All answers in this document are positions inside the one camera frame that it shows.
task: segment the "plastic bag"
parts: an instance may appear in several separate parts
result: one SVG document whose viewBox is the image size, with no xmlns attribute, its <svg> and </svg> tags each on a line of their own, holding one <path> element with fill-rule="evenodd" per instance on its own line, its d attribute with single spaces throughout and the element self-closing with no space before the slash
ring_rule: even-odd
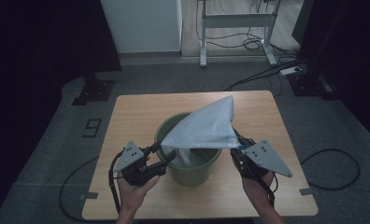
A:
<svg viewBox="0 0 370 224">
<path fill-rule="evenodd" d="M 162 141 L 162 149 L 165 154 L 177 151 L 177 159 L 173 162 L 196 166 L 203 161 L 192 153 L 191 148 L 239 147 L 232 127 L 233 116 L 233 96 L 202 107 L 174 127 Z"/>
</svg>

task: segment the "white wall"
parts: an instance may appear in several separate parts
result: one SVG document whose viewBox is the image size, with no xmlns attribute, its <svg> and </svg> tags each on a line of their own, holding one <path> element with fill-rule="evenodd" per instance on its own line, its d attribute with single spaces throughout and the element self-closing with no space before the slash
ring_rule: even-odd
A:
<svg viewBox="0 0 370 224">
<path fill-rule="evenodd" d="M 180 0 L 101 0 L 118 53 L 180 51 Z"/>
</svg>

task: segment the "wooden table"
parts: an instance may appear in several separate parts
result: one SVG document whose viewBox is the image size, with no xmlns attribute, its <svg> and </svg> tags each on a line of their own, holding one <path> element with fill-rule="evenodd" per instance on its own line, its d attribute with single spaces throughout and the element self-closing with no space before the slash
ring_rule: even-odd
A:
<svg viewBox="0 0 370 224">
<path fill-rule="evenodd" d="M 139 147 L 153 144 L 154 135 L 165 119 L 181 112 L 192 112 L 227 95 L 235 99 L 234 127 L 256 142 L 267 139 L 293 172 L 293 177 L 277 175 L 276 209 L 282 216 L 314 216 L 318 212 L 308 189 L 305 174 L 270 91 L 198 92 L 173 94 L 123 95 L 118 97 L 101 149 L 87 199 L 86 219 L 115 219 L 118 214 L 108 187 L 107 171 L 115 155 L 135 141 Z M 158 161 L 151 155 L 149 164 Z M 216 218 L 257 217 L 245 195 L 238 171 L 228 149 L 216 160 L 208 180 L 198 187 L 183 187 L 171 177 L 169 169 L 146 196 L 135 218 Z"/>
</svg>

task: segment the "power strip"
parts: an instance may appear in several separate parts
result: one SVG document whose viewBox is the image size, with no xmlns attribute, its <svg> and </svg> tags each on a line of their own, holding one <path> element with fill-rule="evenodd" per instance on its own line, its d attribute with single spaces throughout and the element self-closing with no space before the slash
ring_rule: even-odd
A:
<svg viewBox="0 0 370 224">
<path fill-rule="evenodd" d="M 295 73 L 298 73 L 298 72 L 301 72 L 301 71 L 302 71 L 302 69 L 300 67 L 296 66 L 296 67 L 292 67 L 292 68 L 283 69 L 283 70 L 280 71 L 280 74 L 285 77 L 287 75 L 295 74 Z"/>
</svg>

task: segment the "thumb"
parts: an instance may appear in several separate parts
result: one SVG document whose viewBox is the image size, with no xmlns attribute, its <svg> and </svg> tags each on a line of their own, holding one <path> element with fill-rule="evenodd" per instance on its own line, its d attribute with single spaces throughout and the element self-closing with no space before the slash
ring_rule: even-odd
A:
<svg viewBox="0 0 370 224">
<path fill-rule="evenodd" d="M 145 194 L 147 194 L 147 192 L 152 189 L 153 187 L 155 187 L 155 185 L 158 183 L 159 181 L 159 176 L 156 175 L 154 176 L 152 179 L 150 179 L 147 183 L 145 183 L 144 186 L 141 187 L 141 191 Z"/>
</svg>

